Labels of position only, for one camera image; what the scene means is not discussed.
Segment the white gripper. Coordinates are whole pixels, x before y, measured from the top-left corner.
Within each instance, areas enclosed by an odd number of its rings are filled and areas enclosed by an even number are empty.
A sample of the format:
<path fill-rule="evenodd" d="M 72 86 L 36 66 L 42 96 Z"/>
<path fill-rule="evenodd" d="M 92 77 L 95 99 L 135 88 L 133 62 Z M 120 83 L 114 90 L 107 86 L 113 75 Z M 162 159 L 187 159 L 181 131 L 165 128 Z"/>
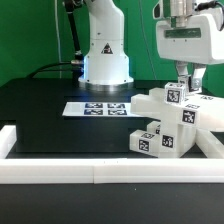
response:
<path fill-rule="evenodd" d="M 224 63 L 224 3 L 219 0 L 159 0 L 153 9 L 157 51 L 175 60 L 179 78 L 188 77 L 190 90 L 202 91 L 206 65 Z"/>

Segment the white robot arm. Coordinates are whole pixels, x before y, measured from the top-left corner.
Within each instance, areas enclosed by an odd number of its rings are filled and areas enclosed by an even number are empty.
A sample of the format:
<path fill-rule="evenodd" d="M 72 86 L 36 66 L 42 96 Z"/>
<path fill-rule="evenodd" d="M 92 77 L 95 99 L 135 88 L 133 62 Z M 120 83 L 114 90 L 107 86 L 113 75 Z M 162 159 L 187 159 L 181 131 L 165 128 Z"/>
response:
<path fill-rule="evenodd" d="M 129 86 L 129 58 L 124 52 L 124 14 L 113 0 L 64 0 L 80 67 L 78 83 L 91 88 Z M 84 55 L 73 12 L 86 6 L 90 49 Z M 224 63 L 224 4 L 219 0 L 159 0 L 154 6 L 156 44 L 163 59 L 176 64 L 178 82 L 198 93 L 206 67 Z"/>

